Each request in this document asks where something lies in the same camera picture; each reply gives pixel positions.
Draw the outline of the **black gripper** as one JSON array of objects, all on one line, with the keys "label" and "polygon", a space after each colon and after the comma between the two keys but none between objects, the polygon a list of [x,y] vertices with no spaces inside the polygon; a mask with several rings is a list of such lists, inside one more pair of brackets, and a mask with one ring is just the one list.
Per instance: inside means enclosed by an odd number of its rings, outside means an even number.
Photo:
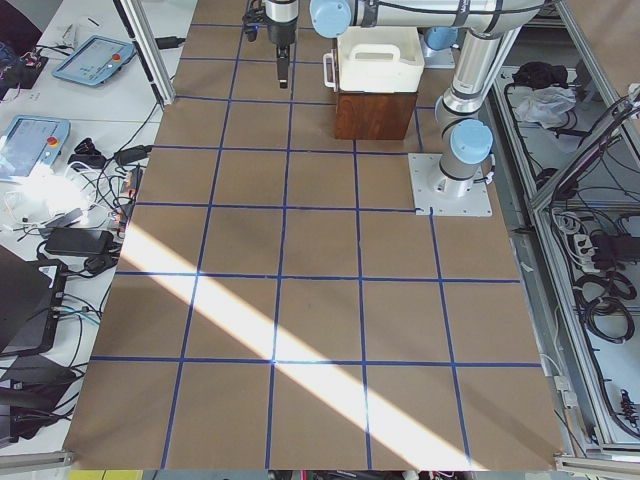
[{"label": "black gripper", "polygon": [[243,33],[249,42],[256,40],[265,27],[270,42],[276,45],[277,80],[280,89],[289,86],[290,45],[296,42],[297,3],[250,3],[242,17]]}]

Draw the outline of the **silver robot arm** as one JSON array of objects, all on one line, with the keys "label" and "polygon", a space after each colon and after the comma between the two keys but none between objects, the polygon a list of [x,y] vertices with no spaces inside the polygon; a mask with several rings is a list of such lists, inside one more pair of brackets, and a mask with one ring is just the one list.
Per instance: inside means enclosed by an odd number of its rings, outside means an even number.
[{"label": "silver robot arm", "polygon": [[[335,39],[347,27],[451,27],[466,30],[451,83],[436,103],[443,139],[456,123],[477,118],[521,28],[555,1],[310,1],[313,28]],[[299,1],[250,1],[243,33],[256,40],[265,27],[275,46],[277,79],[289,87],[290,49],[296,42]]]}]

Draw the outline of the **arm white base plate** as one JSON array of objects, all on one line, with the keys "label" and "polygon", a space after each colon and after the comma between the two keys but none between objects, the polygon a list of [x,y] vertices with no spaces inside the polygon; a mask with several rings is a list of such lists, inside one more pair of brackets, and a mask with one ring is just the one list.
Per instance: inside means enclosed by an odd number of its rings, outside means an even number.
[{"label": "arm white base plate", "polygon": [[484,175],[476,169],[472,179],[453,180],[440,169],[442,155],[410,153],[408,166],[417,215],[491,217],[492,207]]}]

